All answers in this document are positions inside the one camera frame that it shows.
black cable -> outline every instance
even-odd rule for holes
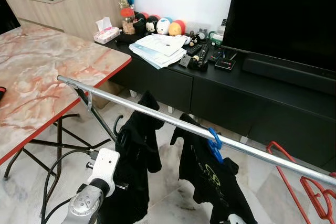
[[[82,151],[82,150],[73,150],[70,152],[67,152],[65,154],[63,154],[58,160],[56,160],[56,162],[54,162],[54,164],[52,165],[52,167],[50,168],[50,170],[48,171],[48,175],[44,184],[44,190],[43,190],[43,203],[42,203],[42,209],[41,209],[41,224],[45,223],[45,217],[46,217],[46,208],[47,208],[47,190],[48,190],[48,183],[49,183],[49,178],[51,176],[51,172],[53,171],[53,169],[55,168],[55,166],[66,156],[70,155],[71,153],[75,153],[75,152],[83,152],[83,153],[87,153],[89,154],[89,151]]]
[[[44,221],[44,224],[46,224],[46,223],[48,222],[48,220],[49,220],[49,218],[51,217],[51,215],[53,215],[54,212],[55,212],[58,208],[60,208],[61,206],[65,205],[66,203],[70,202],[71,199],[72,199],[72,198],[67,199],[67,200],[63,201],[62,203],[58,204],[56,207],[54,207],[54,209],[53,209],[53,210],[48,214],[48,216],[46,217],[46,219],[45,219],[45,221]]]

hanger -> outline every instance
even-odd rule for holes
[[[219,140],[219,137],[216,133],[216,131],[213,128],[208,128],[209,132],[215,137],[215,142],[211,139],[208,139],[208,146],[211,150],[211,152],[214,154],[215,158],[218,160],[220,164],[223,164],[223,158],[219,152],[219,150],[222,148],[222,142]]]

cabinet door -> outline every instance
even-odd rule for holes
[[[267,103],[248,137],[278,142],[290,155],[323,167],[335,157],[335,121],[274,103]],[[335,170],[335,163],[325,168]]]
[[[189,113],[193,81],[190,76],[165,68],[157,70],[133,57],[111,81],[139,93],[149,90],[158,101]]]
[[[225,86],[194,78],[190,113],[247,136],[262,102]]]

metal pole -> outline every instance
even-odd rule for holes
[[[156,110],[152,110],[152,109],[147,108],[145,106],[142,106],[140,104],[128,101],[128,100],[120,98],[116,95],[110,94],[110,93],[102,91],[100,89],[96,89],[92,86],[89,86],[89,85],[83,84],[81,82],[69,79],[67,77],[58,76],[57,80],[62,81],[62,82],[66,83],[66,84],[68,84],[72,87],[76,87],[76,88],[79,88],[79,89],[83,89],[85,91],[92,92],[92,94],[95,94],[99,97],[105,98],[109,101],[118,103],[120,105],[123,105],[125,107],[134,109],[136,111],[139,111],[139,112],[144,113],[146,115],[152,116],[154,118],[157,118],[157,119],[162,120],[164,122],[167,122],[169,124],[175,125],[175,126],[181,128],[181,129],[192,132],[192,133],[197,134],[199,136],[202,136],[206,139],[213,139],[214,140],[214,137],[212,136],[212,134],[208,130],[205,130],[205,129],[203,129],[201,127],[198,127],[196,125],[184,122],[184,121],[176,119],[172,116],[163,114],[163,113],[161,113],[159,111],[156,111]],[[227,137],[224,137],[224,136],[219,136],[219,139],[223,142],[223,144],[225,144],[225,145],[227,145],[227,146],[229,146],[229,147],[231,147],[235,150],[244,152],[244,153],[246,153],[250,156],[256,157],[256,158],[261,159],[263,161],[266,161],[268,163],[290,169],[290,170],[292,170],[296,173],[299,173],[301,175],[304,175],[304,176],[307,176],[307,177],[310,177],[310,178],[313,178],[313,179],[317,179],[317,180],[320,180],[320,181],[325,182],[327,184],[336,186],[336,179],[331,177],[331,176],[328,176],[328,175],[323,174],[323,173],[319,173],[319,172],[317,172],[313,169],[306,168],[302,165],[295,164],[291,161],[282,159],[280,157],[273,156],[269,153],[266,153],[266,152],[263,152],[261,150],[255,149],[251,146],[242,144],[240,142],[236,142],[236,141],[231,140],[231,139],[229,139]]]

black clothing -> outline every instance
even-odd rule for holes
[[[146,92],[139,104],[158,110],[154,97]],[[114,181],[129,184],[127,190],[116,188],[105,199],[99,211],[101,224],[131,224],[146,214],[149,202],[147,170],[156,173],[161,169],[155,130],[164,122],[140,112],[133,112],[118,133],[116,151],[120,159]]]
[[[197,124],[188,115],[181,120]],[[210,202],[213,205],[210,223],[226,221],[230,214],[239,215],[247,224],[256,224],[251,209],[237,184],[235,175],[239,166],[230,158],[220,164],[210,151],[207,140],[201,136],[176,128],[171,145],[178,137],[184,139],[180,179],[190,181],[194,187],[194,200],[200,204]]]

